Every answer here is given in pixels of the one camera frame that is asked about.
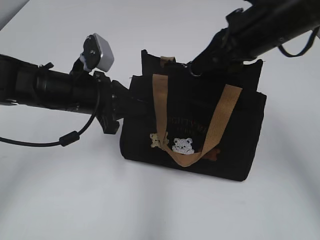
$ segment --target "black cord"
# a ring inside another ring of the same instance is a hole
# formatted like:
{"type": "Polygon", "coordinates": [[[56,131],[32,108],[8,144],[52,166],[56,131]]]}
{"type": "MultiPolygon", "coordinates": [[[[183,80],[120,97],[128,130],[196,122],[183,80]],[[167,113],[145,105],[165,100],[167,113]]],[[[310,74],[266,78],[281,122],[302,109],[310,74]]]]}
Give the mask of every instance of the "black cord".
{"type": "Polygon", "coordinates": [[[285,55],[286,57],[288,57],[288,58],[301,57],[301,56],[303,56],[304,54],[306,54],[306,52],[308,52],[308,50],[313,46],[319,30],[320,30],[320,26],[316,27],[316,28],[312,31],[312,33],[311,33],[311,35],[310,35],[310,38],[309,38],[307,44],[305,45],[304,49],[303,49],[300,53],[298,53],[297,55],[292,55],[292,54],[288,53],[288,52],[285,50],[284,46],[282,46],[282,45],[280,45],[278,48],[279,48],[280,52],[281,52],[283,55],[285,55]]]}
{"type": "Polygon", "coordinates": [[[91,117],[89,118],[88,122],[84,125],[84,127],[80,131],[73,131],[69,134],[60,137],[59,141],[55,142],[49,142],[49,143],[32,143],[32,142],[24,142],[24,141],[15,141],[7,138],[0,137],[0,142],[12,144],[12,145],[18,145],[18,146],[25,146],[25,147],[35,147],[35,148],[48,148],[48,147],[55,147],[55,146],[67,146],[69,144],[72,144],[80,139],[80,136],[90,127],[90,125],[95,120],[95,117],[97,116],[99,104],[100,104],[100,88],[99,88],[99,80],[96,80],[96,103],[94,110],[92,112],[91,117]]]}

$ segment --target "white backdrop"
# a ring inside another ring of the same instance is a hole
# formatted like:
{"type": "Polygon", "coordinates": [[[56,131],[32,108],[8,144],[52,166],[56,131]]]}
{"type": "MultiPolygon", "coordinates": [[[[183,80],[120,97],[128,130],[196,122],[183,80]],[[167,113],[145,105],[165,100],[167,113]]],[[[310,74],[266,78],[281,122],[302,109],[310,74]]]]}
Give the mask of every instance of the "white backdrop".
{"type": "MultiPolygon", "coordinates": [[[[0,31],[0,52],[69,72],[87,35],[113,50],[108,75],[129,86],[140,50],[192,60],[241,0],[31,0],[0,31]]],[[[286,44],[300,51],[308,36],[286,44]]],[[[249,178],[233,182],[128,161],[98,122],[66,148],[0,144],[0,239],[320,239],[320,44],[304,57],[265,54],[268,96],[249,178]]],[[[0,136],[49,142],[87,115],[0,107],[0,136]]]]}

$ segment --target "embroidered bear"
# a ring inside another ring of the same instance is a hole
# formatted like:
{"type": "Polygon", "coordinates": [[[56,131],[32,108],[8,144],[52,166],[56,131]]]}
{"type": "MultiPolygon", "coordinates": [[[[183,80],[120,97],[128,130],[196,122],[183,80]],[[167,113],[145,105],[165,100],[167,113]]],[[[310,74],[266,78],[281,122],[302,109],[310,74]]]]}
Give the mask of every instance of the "embroidered bear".
{"type": "MultiPolygon", "coordinates": [[[[167,137],[168,137],[168,132],[165,133],[165,137],[164,137],[164,144],[165,145],[169,144],[169,140],[167,139],[167,137]]],[[[150,138],[152,140],[152,144],[151,144],[152,148],[155,148],[155,147],[161,148],[160,140],[158,138],[158,134],[157,133],[151,133],[150,134],[150,138]]]]}
{"type": "Polygon", "coordinates": [[[192,139],[174,139],[174,145],[172,146],[172,150],[176,153],[183,154],[183,155],[190,155],[194,154],[195,150],[192,149],[192,139]]]}

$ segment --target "white bear embroidery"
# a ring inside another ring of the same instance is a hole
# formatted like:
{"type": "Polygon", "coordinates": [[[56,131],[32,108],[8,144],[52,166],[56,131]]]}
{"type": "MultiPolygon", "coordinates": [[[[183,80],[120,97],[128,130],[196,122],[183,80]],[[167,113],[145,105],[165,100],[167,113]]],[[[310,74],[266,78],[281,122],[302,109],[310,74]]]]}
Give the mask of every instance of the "white bear embroidery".
{"type": "MultiPolygon", "coordinates": [[[[168,137],[168,132],[165,133],[165,137],[164,137],[164,144],[165,145],[169,144],[169,140],[167,139],[167,137],[168,137]]],[[[161,148],[160,140],[158,138],[158,134],[157,133],[151,133],[150,134],[150,138],[152,140],[152,144],[151,144],[152,148],[155,148],[155,147],[161,148]]]]}
{"type": "Polygon", "coordinates": [[[190,155],[194,154],[195,150],[192,149],[192,139],[174,139],[174,145],[172,146],[172,150],[176,153],[183,154],[183,155],[190,155]]]}

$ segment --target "bag handle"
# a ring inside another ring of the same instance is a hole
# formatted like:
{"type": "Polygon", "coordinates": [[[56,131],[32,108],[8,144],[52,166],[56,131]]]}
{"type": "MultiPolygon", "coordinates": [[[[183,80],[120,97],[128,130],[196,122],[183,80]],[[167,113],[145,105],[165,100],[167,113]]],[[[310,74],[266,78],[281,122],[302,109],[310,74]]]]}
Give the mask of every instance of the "bag handle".
{"type": "Polygon", "coordinates": [[[164,143],[167,130],[168,76],[154,74],[152,77],[152,91],[156,118],[156,131],[160,141],[160,146],[176,161],[177,164],[182,167],[189,167],[220,143],[230,116],[239,99],[242,88],[228,84],[225,85],[220,100],[214,110],[202,152],[190,155],[173,152],[164,143]]]}
{"type": "Polygon", "coordinates": [[[176,62],[176,58],[174,56],[161,56],[160,57],[160,66],[162,68],[165,67],[165,65],[169,62],[175,63],[176,62]]]}

